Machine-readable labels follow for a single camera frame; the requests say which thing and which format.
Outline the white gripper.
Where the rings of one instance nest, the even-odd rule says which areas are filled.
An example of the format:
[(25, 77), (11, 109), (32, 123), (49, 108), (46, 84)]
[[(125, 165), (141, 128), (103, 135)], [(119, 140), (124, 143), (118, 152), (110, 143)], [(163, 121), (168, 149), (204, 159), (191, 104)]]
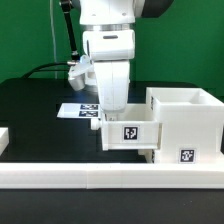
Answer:
[[(68, 81), (74, 90), (95, 89), (95, 72), (88, 55), (82, 55), (79, 62), (70, 67)], [(115, 111), (107, 112), (106, 119), (108, 121), (117, 121), (118, 113)]]

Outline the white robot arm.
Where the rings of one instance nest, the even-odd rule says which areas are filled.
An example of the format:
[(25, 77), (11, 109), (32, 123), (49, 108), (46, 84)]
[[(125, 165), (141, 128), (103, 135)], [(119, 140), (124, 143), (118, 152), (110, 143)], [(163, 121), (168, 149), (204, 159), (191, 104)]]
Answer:
[(116, 119), (125, 111), (137, 18), (158, 18), (174, 0), (72, 0), (80, 10), (84, 55), (70, 68), (74, 90), (95, 87), (101, 111)]

